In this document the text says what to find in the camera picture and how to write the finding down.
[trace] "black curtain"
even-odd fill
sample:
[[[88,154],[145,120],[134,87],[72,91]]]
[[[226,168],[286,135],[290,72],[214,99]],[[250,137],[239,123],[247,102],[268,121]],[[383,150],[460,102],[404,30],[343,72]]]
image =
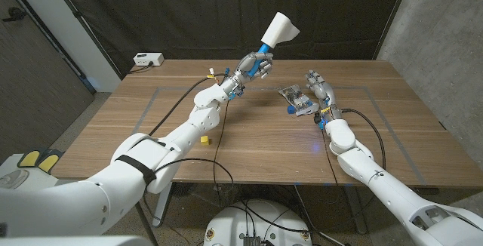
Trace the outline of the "black curtain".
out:
[[[371,59],[395,0],[71,0],[124,77],[137,52],[239,59],[277,11],[300,29],[276,59]]]

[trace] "clear plastic bag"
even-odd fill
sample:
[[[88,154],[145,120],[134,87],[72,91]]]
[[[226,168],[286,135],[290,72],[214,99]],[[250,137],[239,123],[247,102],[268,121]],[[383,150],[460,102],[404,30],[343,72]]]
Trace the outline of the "clear plastic bag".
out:
[[[287,101],[295,107],[295,115],[308,115],[318,111],[318,103],[313,103],[310,98],[300,90],[299,85],[292,85],[278,91]]]

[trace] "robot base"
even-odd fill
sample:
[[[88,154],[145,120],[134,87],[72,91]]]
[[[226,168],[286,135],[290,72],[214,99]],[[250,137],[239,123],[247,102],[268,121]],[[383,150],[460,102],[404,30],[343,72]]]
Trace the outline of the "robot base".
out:
[[[290,229],[308,230],[307,225],[297,214],[281,204],[273,201],[254,199],[250,200],[247,205],[261,217],[269,221],[275,221],[275,223],[280,226]],[[245,205],[241,202],[232,205],[232,207],[223,209],[208,224],[205,233],[204,246],[242,246],[244,245],[244,241],[250,241],[249,245],[261,245],[260,242],[265,240],[275,246],[312,245],[312,239],[308,233],[290,232],[273,225],[270,226],[269,223],[261,220],[255,214],[251,213],[251,211],[247,210],[247,213],[253,217],[253,223],[251,222],[250,216],[247,216],[245,213]]]

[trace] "white power strip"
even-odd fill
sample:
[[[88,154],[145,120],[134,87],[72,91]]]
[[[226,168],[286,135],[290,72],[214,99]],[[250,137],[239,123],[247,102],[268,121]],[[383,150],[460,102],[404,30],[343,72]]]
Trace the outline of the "white power strip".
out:
[[[162,53],[137,53],[133,60],[136,66],[148,66],[149,62],[152,62],[153,66],[160,66],[165,57]]]

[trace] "white funnel-shaped object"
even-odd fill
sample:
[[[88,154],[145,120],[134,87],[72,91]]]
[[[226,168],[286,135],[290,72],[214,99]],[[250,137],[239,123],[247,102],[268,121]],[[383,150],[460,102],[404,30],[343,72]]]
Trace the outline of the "white funnel-shaped object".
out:
[[[300,30],[292,24],[287,16],[277,12],[265,35],[263,35],[262,42],[274,48],[277,43],[294,39],[299,32]]]

